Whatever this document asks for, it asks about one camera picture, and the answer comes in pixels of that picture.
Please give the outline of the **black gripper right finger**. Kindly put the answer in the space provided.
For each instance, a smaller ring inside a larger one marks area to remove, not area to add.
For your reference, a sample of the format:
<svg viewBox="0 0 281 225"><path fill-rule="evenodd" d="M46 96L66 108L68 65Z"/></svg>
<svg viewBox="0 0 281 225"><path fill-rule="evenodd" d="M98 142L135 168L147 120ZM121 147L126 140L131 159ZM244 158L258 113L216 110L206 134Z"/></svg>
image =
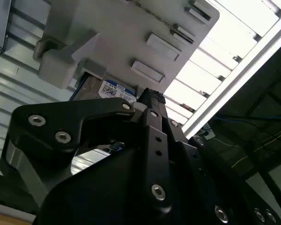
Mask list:
<svg viewBox="0 0 281 225"><path fill-rule="evenodd" d="M170 119L162 93L154 92L170 156L177 172L179 196L188 225L280 225L281 219L219 156L205 150L200 136L187 139Z"/></svg>

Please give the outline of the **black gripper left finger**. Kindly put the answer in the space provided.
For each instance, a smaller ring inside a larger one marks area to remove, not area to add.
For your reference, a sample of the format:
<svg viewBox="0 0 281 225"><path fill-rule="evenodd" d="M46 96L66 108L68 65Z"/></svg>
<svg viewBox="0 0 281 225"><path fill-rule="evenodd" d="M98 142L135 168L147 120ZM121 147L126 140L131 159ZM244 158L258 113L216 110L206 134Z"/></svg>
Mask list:
<svg viewBox="0 0 281 225"><path fill-rule="evenodd" d="M24 105L11 117L1 158L39 208L59 184L123 150L165 150L167 134L154 90L133 104L102 98Z"/></svg>

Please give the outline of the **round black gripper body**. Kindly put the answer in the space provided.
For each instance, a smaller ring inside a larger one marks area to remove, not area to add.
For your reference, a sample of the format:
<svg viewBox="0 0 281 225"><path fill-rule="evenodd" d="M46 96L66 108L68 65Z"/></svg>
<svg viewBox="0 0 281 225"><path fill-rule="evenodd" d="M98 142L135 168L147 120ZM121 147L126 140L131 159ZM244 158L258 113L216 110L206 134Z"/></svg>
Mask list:
<svg viewBox="0 0 281 225"><path fill-rule="evenodd" d="M210 225L193 190L182 187L165 150L128 149L57 185L37 225Z"/></svg>

